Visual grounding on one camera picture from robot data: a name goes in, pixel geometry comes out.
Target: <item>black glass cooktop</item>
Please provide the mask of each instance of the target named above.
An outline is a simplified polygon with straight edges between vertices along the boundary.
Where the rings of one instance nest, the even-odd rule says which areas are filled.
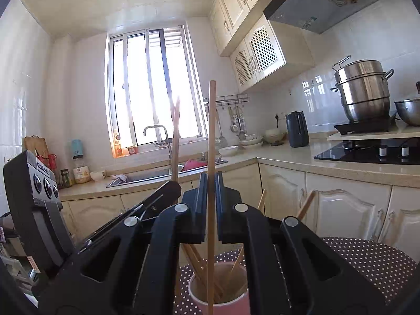
[[[387,146],[386,156],[379,156],[379,144],[370,148],[348,150],[343,148],[351,145],[348,142],[340,143],[323,153],[314,156],[317,160],[332,160],[345,162],[381,163],[391,165],[420,165],[420,148],[409,147],[409,155],[401,156],[401,146]]]

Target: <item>cup rim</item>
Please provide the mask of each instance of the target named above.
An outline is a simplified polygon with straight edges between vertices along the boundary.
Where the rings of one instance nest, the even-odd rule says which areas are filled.
[[[233,265],[234,262],[217,262],[216,264],[227,264],[227,265]],[[245,267],[243,265],[240,265],[240,268],[243,270],[246,270]],[[195,273],[192,273],[190,280],[188,281],[188,295],[190,295],[190,297],[193,299],[194,302],[200,303],[201,305],[207,306],[208,303],[207,302],[203,302],[202,300],[198,299],[192,292],[191,292],[191,283],[192,281],[196,278]],[[213,306],[214,307],[221,307],[221,306],[226,306],[226,305],[231,305],[235,302],[238,302],[241,298],[245,297],[246,294],[248,294],[248,288],[246,289],[246,291],[240,295],[239,297],[237,297],[236,299],[226,302],[226,303],[215,303]]]

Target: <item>lattice panel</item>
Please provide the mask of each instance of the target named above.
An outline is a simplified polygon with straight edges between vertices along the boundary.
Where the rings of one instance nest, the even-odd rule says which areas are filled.
[[[271,64],[276,62],[277,54],[265,27],[255,32],[253,39],[251,40],[251,46],[253,47],[260,71],[264,71]]]
[[[250,79],[253,78],[253,72],[249,67],[248,58],[246,57],[245,50],[240,51],[235,58],[235,66],[239,76],[239,82],[245,85]]]

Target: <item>window pane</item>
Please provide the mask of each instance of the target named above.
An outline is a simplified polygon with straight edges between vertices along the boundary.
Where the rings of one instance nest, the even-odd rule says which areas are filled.
[[[113,68],[114,68],[114,98],[115,109],[117,114],[118,130],[121,136],[120,143],[123,148],[133,145],[130,127],[129,116],[127,112],[127,103],[124,91],[124,64],[123,64],[123,41],[118,40],[114,42],[113,54]]]
[[[150,69],[152,71],[153,95],[159,124],[166,127],[169,137],[174,136],[174,124],[171,117],[171,106],[167,96],[165,73],[163,72],[162,52],[160,50],[159,32],[149,33]],[[165,138],[165,131],[160,128],[160,136]]]
[[[130,105],[136,131],[137,144],[145,144],[156,141],[155,129],[147,130],[146,136],[143,136],[143,129],[148,125],[154,124],[144,39],[144,34],[127,38],[127,67],[131,100]]]
[[[198,136],[199,132],[186,68],[181,30],[165,30],[165,45],[174,104],[177,96],[181,100],[179,108],[179,135],[182,138]]]

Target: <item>cutting board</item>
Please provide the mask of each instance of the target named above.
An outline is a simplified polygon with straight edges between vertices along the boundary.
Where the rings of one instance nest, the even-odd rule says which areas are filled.
[[[43,137],[27,136],[24,138],[24,146],[34,155],[36,155],[35,154],[35,148],[36,148],[38,155],[42,155],[43,158],[48,157],[48,154],[49,154],[48,147]]]

